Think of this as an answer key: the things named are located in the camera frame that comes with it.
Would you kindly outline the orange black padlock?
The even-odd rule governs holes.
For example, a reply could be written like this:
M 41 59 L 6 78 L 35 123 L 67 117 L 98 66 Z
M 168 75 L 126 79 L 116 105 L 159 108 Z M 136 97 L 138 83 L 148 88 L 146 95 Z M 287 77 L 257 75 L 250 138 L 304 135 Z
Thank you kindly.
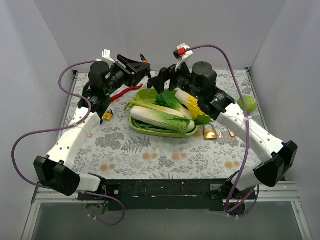
M 140 55 L 140 58 L 141 58 L 141 61 L 143 62 L 143 63 L 147 63 L 148 61 L 146 60 L 146 58 L 145 58 L 145 56 L 141 53 Z

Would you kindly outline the yellow padlock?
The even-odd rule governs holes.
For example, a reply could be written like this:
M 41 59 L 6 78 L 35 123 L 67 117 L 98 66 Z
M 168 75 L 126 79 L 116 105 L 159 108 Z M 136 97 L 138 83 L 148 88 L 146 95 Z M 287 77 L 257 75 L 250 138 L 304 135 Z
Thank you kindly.
M 100 125 L 105 121 L 110 121 L 113 118 L 113 113 L 105 112 L 100 120 Z

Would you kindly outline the large brass padlock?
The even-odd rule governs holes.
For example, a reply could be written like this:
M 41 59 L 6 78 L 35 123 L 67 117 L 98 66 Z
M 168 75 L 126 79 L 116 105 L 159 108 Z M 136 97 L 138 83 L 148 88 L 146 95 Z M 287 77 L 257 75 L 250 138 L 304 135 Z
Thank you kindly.
M 203 126 L 203 137 L 204 140 L 217 140 L 218 135 L 215 127 L 212 123 Z

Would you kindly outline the black key bunch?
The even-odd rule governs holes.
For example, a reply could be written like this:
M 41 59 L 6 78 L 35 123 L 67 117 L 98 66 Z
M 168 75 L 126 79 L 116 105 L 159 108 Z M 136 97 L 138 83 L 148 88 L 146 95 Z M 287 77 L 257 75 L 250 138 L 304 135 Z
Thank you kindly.
M 150 82 L 150 80 L 148 80 L 147 81 L 147 94 L 148 95 L 150 94 L 151 88 L 152 88 L 152 83 Z

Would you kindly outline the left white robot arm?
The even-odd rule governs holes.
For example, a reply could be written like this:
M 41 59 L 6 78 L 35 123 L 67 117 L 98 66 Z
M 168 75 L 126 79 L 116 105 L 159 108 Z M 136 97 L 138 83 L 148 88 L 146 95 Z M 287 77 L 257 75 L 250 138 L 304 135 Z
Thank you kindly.
M 101 60 L 91 64 L 88 82 L 68 129 L 45 156 L 37 156 L 33 162 L 41 185 L 65 196 L 82 191 L 88 191 L 95 200 L 106 196 L 102 177 L 78 174 L 72 168 L 91 130 L 103 123 L 103 116 L 112 102 L 111 95 L 122 86 L 136 87 L 144 77 L 151 75 L 151 65 L 143 54 L 140 58 L 135 61 L 119 54 L 112 60 L 105 52 Z

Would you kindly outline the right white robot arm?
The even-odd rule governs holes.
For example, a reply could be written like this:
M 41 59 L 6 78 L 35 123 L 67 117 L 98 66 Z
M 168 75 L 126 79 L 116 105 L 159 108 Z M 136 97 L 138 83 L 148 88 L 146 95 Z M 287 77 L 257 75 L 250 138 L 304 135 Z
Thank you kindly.
M 274 187 L 292 167 L 298 146 L 292 140 L 284 142 L 263 129 L 225 91 L 216 86 L 217 73 L 212 66 L 199 61 L 189 70 L 186 63 L 164 67 L 158 76 L 148 80 L 147 87 L 161 94 L 165 82 L 169 91 L 176 88 L 197 99 L 200 110 L 224 125 L 255 152 L 260 164 L 234 173 L 223 185 L 212 191 L 215 199 L 237 199 L 247 189 L 258 185 Z

